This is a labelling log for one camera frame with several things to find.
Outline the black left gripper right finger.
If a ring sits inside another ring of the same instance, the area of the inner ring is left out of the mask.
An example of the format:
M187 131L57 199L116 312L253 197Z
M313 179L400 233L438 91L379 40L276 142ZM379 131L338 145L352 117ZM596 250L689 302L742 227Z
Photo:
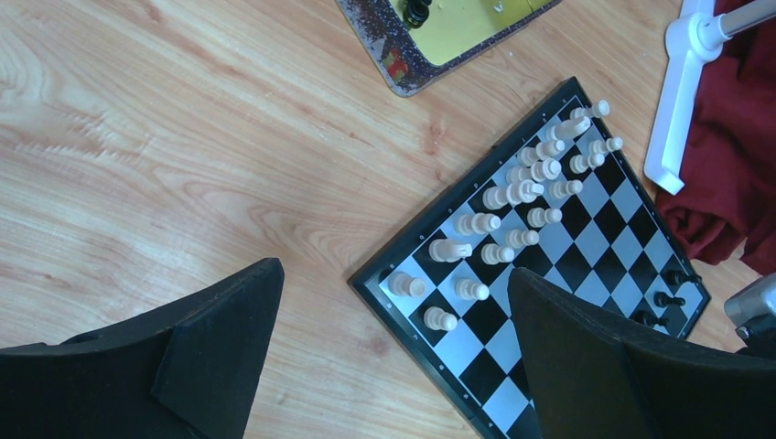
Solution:
M543 437L775 435L775 357L670 337L525 268L508 294Z

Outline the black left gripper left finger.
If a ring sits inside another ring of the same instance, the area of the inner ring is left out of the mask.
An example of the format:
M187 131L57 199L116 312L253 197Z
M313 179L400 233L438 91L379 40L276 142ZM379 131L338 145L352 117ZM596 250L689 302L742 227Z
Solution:
M1 352L4 438L241 438L285 271L265 258L58 345Z

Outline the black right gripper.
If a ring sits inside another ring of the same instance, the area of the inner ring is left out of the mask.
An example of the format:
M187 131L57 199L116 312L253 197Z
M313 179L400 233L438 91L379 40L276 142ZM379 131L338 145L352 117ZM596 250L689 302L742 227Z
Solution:
M746 346L738 354L775 357L775 274L747 285L724 303L724 311Z

